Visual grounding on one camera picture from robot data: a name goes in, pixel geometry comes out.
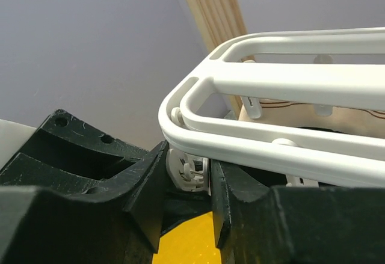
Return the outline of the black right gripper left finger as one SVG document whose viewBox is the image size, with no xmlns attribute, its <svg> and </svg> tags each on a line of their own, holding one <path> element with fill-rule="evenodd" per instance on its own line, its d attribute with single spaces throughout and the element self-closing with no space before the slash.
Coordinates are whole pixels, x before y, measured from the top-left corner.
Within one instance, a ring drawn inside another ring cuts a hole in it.
<svg viewBox="0 0 385 264">
<path fill-rule="evenodd" d="M 150 263 L 168 144 L 130 145 L 59 109 L 1 121 L 2 263 Z"/>
</svg>

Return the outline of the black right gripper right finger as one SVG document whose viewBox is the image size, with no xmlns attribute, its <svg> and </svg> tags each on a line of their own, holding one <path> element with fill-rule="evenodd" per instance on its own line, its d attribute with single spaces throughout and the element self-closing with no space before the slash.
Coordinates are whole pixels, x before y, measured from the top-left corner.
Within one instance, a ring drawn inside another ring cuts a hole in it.
<svg viewBox="0 0 385 264">
<path fill-rule="evenodd" d="M 384 189 L 267 187 L 213 161 L 214 235 L 223 263 L 383 263 Z"/>
</svg>

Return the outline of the olive green underwear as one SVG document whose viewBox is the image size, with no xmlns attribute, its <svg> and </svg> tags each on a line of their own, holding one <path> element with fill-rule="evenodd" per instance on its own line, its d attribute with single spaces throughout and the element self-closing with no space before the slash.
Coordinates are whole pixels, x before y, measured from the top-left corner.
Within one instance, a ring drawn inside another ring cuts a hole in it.
<svg viewBox="0 0 385 264">
<path fill-rule="evenodd" d="M 384 112 L 334 107 L 331 115 L 317 114 L 311 104 L 261 100 L 262 116 L 252 119 L 242 107 L 239 120 L 288 127 L 315 127 L 368 137 L 384 137 Z"/>
</svg>

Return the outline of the white clip hanger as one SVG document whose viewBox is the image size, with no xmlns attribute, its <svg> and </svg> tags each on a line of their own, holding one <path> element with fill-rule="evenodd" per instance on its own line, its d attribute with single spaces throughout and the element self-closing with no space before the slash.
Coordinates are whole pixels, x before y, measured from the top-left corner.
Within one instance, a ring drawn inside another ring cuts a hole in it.
<svg viewBox="0 0 385 264">
<path fill-rule="evenodd" d="M 262 32 L 212 51 L 162 101 L 166 169 L 183 191 L 209 188 L 193 156 L 286 176 L 289 186 L 384 186 L 383 28 Z"/>
</svg>

